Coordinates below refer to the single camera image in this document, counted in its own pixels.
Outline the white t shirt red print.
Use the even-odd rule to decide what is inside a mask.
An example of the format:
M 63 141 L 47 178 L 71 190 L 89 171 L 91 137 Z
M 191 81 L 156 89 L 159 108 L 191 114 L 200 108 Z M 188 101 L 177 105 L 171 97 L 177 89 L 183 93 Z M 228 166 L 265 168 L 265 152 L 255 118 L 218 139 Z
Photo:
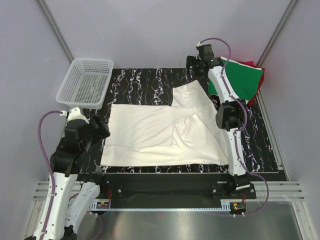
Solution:
M 101 164 L 148 167 L 227 165 L 216 109 L 198 81 L 175 87 L 171 105 L 113 104 Z

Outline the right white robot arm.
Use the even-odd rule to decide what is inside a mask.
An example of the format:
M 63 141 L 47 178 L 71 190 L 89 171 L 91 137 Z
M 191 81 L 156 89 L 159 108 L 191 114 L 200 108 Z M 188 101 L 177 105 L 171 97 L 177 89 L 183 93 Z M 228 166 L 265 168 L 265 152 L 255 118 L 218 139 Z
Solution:
M 227 192 L 232 198 L 239 198 L 245 189 L 250 187 L 247 171 L 244 167 L 242 152 L 241 132 L 246 127 L 248 117 L 246 101 L 240 99 L 234 91 L 227 74 L 226 62 L 220 57 L 215 57 L 210 44 L 198 43 L 197 56 L 186 58 L 186 67 L 192 68 L 197 76 L 208 76 L 213 84 L 220 101 L 215 116 L 215 122 L 222 130 L 228 155 L 228 180 Z

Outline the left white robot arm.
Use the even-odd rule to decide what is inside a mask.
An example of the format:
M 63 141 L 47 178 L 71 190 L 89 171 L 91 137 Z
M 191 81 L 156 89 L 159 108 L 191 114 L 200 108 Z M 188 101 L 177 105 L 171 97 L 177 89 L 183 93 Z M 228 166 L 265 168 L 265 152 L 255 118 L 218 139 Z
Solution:
M 90 205 L 97 198 L 111 198 L 106 176 L 100 173 L 84 174 L 83 184 L 75 200 L 70 203 L 82 160 L 91 146 L 110 136 L 109 128 L 98 116 L 87 119 L 80 107 L 58 111 L 67 122 L 64 136 L 55 152 L 48 157 L 42 142 L 41 127 L 49 111 L 39 120 L 37 137 L 49 171 L 49 186 L 38 226 L 30 240 L 75 240 L 79 227 Z

